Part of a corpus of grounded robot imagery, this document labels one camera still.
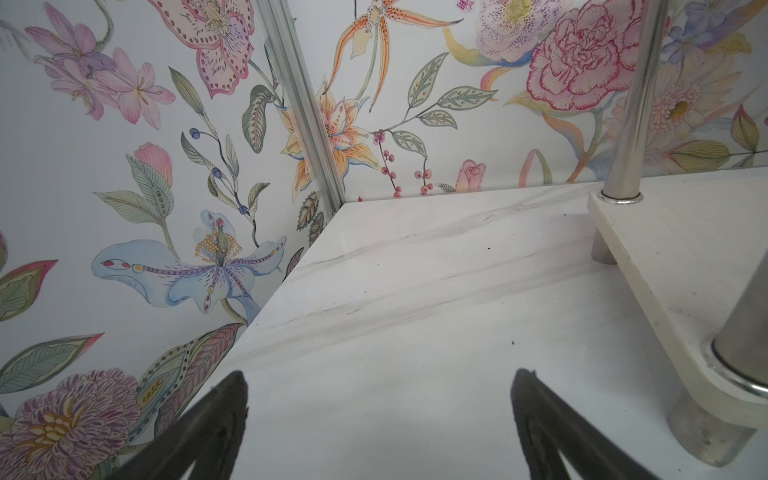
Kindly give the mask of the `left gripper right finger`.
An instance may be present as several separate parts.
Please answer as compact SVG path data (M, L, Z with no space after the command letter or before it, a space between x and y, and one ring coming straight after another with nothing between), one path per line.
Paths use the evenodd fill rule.
M583 479L653 479L533 371L519 369L511 406L532 479L568 479L567 465Z

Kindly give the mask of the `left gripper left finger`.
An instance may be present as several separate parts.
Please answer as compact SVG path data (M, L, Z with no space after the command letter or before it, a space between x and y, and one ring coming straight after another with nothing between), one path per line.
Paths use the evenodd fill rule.
M242 443L248 385L233 371L113 479L228 479Z

